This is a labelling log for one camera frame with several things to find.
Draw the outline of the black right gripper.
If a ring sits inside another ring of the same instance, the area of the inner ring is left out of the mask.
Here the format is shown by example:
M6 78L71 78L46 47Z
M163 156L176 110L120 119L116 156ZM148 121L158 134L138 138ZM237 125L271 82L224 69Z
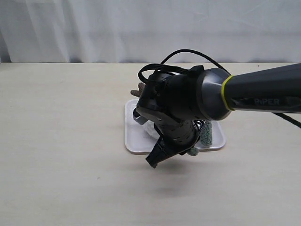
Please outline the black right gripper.
M159 139L152 151L146 157L148 164L156 168L157 165L175 155L186 154L199 140L201 121L185 120L178 126L155 124Z

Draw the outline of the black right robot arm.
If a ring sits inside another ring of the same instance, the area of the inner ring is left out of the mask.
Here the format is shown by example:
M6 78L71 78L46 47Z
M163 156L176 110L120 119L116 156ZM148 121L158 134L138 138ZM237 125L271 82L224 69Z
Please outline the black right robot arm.
M159 139L146 161L155 168L186 154L200 140L206 121L220 121L232 111L273 113L290 123L301 111L301 66L231 75L222 68L190 69L149 64L138 72L145 84L134 110L140 123L152 121Z

